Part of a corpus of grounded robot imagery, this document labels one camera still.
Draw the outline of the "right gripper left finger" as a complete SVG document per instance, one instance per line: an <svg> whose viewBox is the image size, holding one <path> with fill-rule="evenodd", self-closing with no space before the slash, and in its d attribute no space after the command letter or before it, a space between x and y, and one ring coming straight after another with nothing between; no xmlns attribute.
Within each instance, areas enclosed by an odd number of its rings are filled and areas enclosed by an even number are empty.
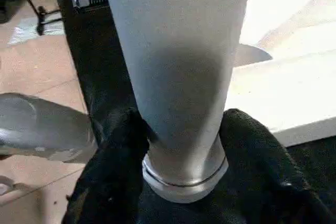
<svg viewBox="0 0 336 224"><path fill-rule="evenodd" d="M138 111L122 117L77 179L63 223L136 223L148 126Z"/></svg>

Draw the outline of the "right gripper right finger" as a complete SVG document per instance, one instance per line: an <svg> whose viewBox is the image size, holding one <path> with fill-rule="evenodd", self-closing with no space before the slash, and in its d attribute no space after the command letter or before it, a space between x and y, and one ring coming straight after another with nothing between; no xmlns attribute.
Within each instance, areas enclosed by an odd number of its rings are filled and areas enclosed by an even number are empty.
<svg viewBox="0 0 336 224"><path fill-rule="evenodd" d="M220 223L335 223L333 140L286 148L239 109L223 113L219 135L231 193Z"/></svg>

